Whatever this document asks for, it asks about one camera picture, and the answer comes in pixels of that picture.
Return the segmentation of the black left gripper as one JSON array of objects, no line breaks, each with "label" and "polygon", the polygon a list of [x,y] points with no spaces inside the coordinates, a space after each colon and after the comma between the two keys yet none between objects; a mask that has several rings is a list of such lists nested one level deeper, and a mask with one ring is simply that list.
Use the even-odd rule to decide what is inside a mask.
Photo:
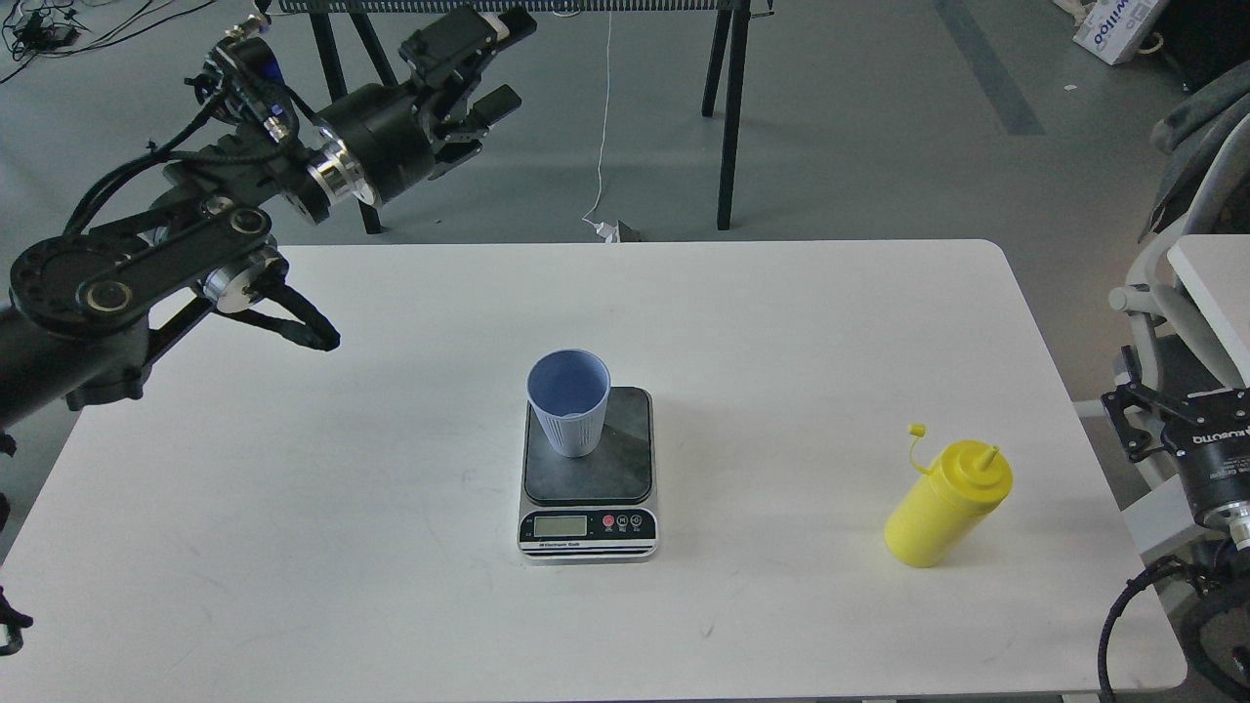
[{"label": "black left gripper", "polygon": [[410,34],[398,48],[410,79],[400,86],[368,84],[312,118],[322,144],[310,158],[310,176],[334,204],[348,196],[380,208],[422,179],[438,180],[472,160],[482,138],[522,106],[508,85],[488,93],[464,115],[432,124],[430,138],[414,108],[456,108],[480,85],[482,73],[538,30],[522,6],[478,13],[456,6]]}]

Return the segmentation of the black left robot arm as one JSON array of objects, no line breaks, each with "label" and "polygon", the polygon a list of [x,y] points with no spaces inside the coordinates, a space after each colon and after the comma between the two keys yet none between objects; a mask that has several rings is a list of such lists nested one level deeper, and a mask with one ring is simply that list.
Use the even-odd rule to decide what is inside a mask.
[{"label": "black left robot arm", "polygon": [[348,93],[330,3],[308,18],[332,103],[312,110],[262,35],[268,3],[229,28],[190,80],[199,111],[169,143],[85,191],[62,234],[12,261],[2,303],[2,427],[65,400],[74,412],[139,399],[152,364],[210,314],[332,352],[334,325],[286,280],[264,204],[284,196],[312,224],[342,200],[381,231],[378,210],[472,159],[520,98],[472,103],[482,73],[530,36],[522,4],[418,3],[435,21],[402,40],[398,83],[366,3],[348,3],[379,81]]}]

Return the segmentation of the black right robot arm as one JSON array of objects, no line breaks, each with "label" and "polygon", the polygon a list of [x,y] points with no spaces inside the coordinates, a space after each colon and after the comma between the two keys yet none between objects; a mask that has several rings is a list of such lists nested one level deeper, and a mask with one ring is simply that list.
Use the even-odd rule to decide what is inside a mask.
[{"label": "black right robot arm", "polygon": [[1100,629],[1098,643],[1098,697],[1115,702],[1108,672],[1112,627],[1134,597],[1168,580],[1191,587],[1192,605],[1182,610],[1178,640],[1188,665],[1232,702],[1245,702],[1248,644],[1232,645],[1229,673],[1204,644],[1205,629],[1232,610],[1248,610],[1248,498],[1249,439],[1248,389],[1219,389],[1175,397],[1142,380],[1138,353],[1122,346],[1128,380],[1100,397],[1102,409],[1129,460],[1140,463],[1165,454],[1174,460],[1176,477],[1188,499],[1192,524],[1222,533],[1222,543],[1209,560],[1182,560],[1162,555],[1129,579]]}]

